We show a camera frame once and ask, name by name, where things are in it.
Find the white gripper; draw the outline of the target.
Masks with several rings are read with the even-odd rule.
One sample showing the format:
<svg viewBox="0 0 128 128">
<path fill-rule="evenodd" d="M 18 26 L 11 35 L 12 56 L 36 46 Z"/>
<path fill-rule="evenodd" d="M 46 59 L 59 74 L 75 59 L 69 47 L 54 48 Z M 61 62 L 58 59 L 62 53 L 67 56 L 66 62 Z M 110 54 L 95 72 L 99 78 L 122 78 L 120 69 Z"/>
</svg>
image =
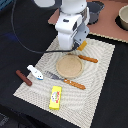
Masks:
<svg viewBox="0 0 128 128">
<path fill-rule="evenodd" d="M 58 41 L 61 49 L 70 51 L 77 49 L 86 39 L 89 28 L 90 15 L 82 16 L 81 14 L 67 15 L 60 13 L 55 24 L 58 31 Z"/>
</svg>

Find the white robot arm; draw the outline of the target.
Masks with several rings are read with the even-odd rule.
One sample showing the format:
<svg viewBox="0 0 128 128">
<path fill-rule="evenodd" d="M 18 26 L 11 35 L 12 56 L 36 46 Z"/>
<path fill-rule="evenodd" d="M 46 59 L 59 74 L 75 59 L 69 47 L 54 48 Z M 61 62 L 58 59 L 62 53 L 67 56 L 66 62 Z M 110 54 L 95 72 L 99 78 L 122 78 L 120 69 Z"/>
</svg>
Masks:
<svg viewBox="0 0 128 128">
<path fill-rule="evenodd" d="M 89 33 L 87 24 L 90 14 L 86 0 L 33 0 L 40 8 L 59 9 L 59 18 L 55 23 L 60 48 L 82 50 Z"/>
</svg>

